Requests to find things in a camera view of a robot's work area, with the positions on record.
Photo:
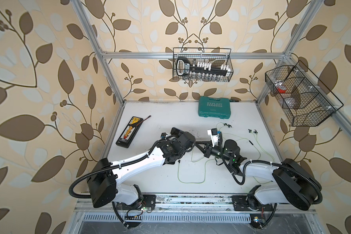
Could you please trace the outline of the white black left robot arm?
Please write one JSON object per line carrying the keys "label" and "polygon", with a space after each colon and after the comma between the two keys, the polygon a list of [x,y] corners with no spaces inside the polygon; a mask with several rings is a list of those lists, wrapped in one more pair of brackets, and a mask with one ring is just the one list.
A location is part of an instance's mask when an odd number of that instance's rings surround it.
{"label": "white black left robot arm", "polygon": [[109,162],[100,160],[93,171],[76,179],[69,187],[69,195],[77,199],[91,199],[94,208],[111,202],[138,204],[143,195],[138,185],[124,182],[146,170],[173,164],[192,151],[196,138],[189,132],[162,136],[151,148],[137,156]]}

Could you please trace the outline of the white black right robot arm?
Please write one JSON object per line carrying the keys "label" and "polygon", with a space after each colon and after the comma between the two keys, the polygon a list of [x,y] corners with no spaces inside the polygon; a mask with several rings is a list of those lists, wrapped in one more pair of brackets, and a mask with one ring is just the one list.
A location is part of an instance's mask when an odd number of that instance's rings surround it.
{"label": "white black right robot arm", "polygon": [[195,146],[206,158],[214,156],[222,161],[234,181],[244,185],[248,177],[268,180],[267,186],[256,185],[246,195],[245,205],[255,211],[268,204],[291,204],[303,211],[323,201],[322,187],[294,160],[272,163],[264,160],[248,160],[241,156],[238,144],[233,140],[224,143],[197,141]]}

